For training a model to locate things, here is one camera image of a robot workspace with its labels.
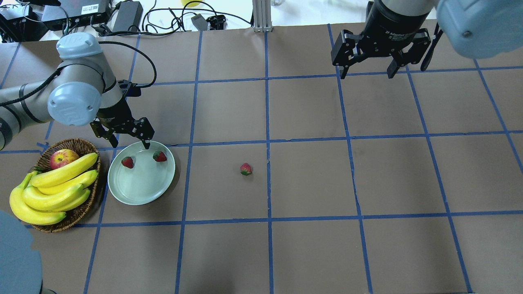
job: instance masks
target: wicker basket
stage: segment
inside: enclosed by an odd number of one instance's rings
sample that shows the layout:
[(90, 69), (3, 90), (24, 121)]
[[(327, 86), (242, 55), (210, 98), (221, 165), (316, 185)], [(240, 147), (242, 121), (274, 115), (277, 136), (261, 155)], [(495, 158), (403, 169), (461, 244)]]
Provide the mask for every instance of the wicker basket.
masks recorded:
[(39, 167), (44, 172), (48, 172), (51, 170), (49, 167), (49, 159), (51, 155), (60, 149), (70, 149), (78, 153), (78, 155), (83, 156), (88, 153), (96, 152), (98, 154), (98, 159), (96, 163), (88, 169), (88, 171), (92, 169), (96, 169), (98, 171), (98, 177), (96, 178), (95, 182), (92, 183), (89, 186), (89, 189), (91, 189), (91, 195), (89, 195), (89, 198), (82, 203), (80, 206), (69, 210), (66, 212), (65, 218), (56, 224), (51, 225), (36, 225), (33, 224), (33, 228), (46, 232), (46, 233), (54, 233), (54, 232), (60, 232), (69, 229), (70, 227), (77, 224), (84, 216), (87, 215), (93, 204), (95, 203), (96, 196), (99, 194), (100, 191), (100, 167), (101, 167), (101, 159), (100, 159), (100, 153), (98, 152), (98, 149), (89, 141), (82, 139), (82, 138), (73, 138), (73, 139), (66, 139), (63, 141), (60, 141), (53, 146), (49, 147), (38, 159), (38, 162), (36, 163), (35, 167)]

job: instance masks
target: plate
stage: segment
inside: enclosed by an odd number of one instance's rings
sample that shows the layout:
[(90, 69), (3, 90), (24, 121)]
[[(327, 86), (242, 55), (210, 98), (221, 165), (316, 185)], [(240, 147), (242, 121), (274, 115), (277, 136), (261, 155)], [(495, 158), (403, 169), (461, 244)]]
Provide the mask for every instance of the plate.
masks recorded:
[[(112, 161), (107, 184), (118, 201), (129, 205), (149, 203), (160, 197), (173, 181), (176, 167), (173, 154), (164, 144), (150, 143), (148, 150), (142, 142), (131, 144)], [(167, 161), (155, 161), (153, 154), (156, 151), (162, 151)], [(133, 159), (134, 168), (122, 165), (121, 161), (126, 156)]]

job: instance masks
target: yellow banana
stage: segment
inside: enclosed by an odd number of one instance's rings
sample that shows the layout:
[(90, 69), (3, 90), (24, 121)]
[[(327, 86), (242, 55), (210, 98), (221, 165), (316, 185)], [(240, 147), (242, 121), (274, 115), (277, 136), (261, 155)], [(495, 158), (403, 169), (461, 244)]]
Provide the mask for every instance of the yellow banana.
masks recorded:
[(32, 177), (30, 184), (38, 188), (47, 188), (64, 183), (90, 168), (98, 159), (98, 154), (89, 153), (70, 164)]
[(80, 195), (78, 198), (74, 199), (69, 204), (61, 206), (61, 207), (58, 207), (56, 210), (57, 211), (68, 211), (68, 210), (71, 210), (73, 208), (76, 208), (80, 204), (84, 203), (89, 198), (90, 194), (91, 194), (91, 190), (83, 189), (82, 195)]
[(32, 172), (27, 174), (27, 176), (24, 178), (24, 181), (20, 185), (16, 186), (13, 191), (11, 191), (11, 195), (9, 197), (9, 205), (11, 206), (11, 210), (16, 215), (16, 217), (26, 223), (38, 225), (58, 223), (65, 218), (65, 212), (38, 211), (28, 206), (22, 198), (24, 189), (27, 187), (27, 184), (33, 175), (37, 173), (38, 172)]
[(91, 171), (84, 172), (83, 174), (77, 176), (74, 179), (70, 179), (70, 180), (66, 181), (65, 183), (61, 183), (59, 185), (47, 187), (47, 188), (40, 187), (40, 188), (38, 188), (38, 190), (40, 190), (40, 192), (42, 192), (46, 195), (53, 195), (56, 193), (60, 193), (61, 191), (65, 190), (75, 184), (82, 184), (82, 186), (84, 188), (87, 188), (92, 183), (94, 183), (97, 176), (98, 176), (98, 171), (93, 169)]
[(82, 184), (76, 184), (60, 193), (45, 195), (38, 191), (36, 187), (28, 185), (22, 193), (22, 198), (27, 205), (34, 209), (55, 210), (58, 207), (65, 206), (80, 197), (83, 194), (83, 189), (84, 187)]

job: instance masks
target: sticker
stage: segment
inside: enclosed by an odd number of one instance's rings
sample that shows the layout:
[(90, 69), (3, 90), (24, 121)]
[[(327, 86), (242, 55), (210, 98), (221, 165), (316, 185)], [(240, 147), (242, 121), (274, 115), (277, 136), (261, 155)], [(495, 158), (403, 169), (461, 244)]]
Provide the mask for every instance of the sticker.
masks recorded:
[(98, 12), (99, 4), (82, 6), (82, 15)]

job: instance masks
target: apple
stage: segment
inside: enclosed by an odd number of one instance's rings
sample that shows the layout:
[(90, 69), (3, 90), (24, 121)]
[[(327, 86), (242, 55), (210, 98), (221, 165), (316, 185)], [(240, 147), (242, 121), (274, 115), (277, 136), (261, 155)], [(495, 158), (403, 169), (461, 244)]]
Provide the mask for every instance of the apple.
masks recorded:
[(53, 153), (49, 158), (51, 169), (57, 169), (80, 158), (78, 153), (70, 149), (61, 149)]

